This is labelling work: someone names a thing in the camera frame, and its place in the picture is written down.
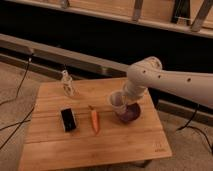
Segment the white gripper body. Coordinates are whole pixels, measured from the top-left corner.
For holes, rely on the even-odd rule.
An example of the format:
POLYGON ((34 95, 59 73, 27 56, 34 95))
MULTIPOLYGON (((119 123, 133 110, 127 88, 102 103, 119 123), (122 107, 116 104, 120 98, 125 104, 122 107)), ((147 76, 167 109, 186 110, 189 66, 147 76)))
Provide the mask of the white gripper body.
POLYGON ((133 82, 126 82, 122 88, 123 102, 127 105, 137 103, 143 96, 147 88, 133 82))

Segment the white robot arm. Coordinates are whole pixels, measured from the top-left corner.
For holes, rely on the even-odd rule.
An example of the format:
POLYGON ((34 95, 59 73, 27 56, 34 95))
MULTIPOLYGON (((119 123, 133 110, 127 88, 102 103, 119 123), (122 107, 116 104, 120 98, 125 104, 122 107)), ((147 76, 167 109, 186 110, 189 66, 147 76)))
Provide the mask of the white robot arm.
POLYGON ((213 74, 166 71, 154 56, 130 65, 123 95, 139 100, 146 88, 157 89, 213 109, 213 74))

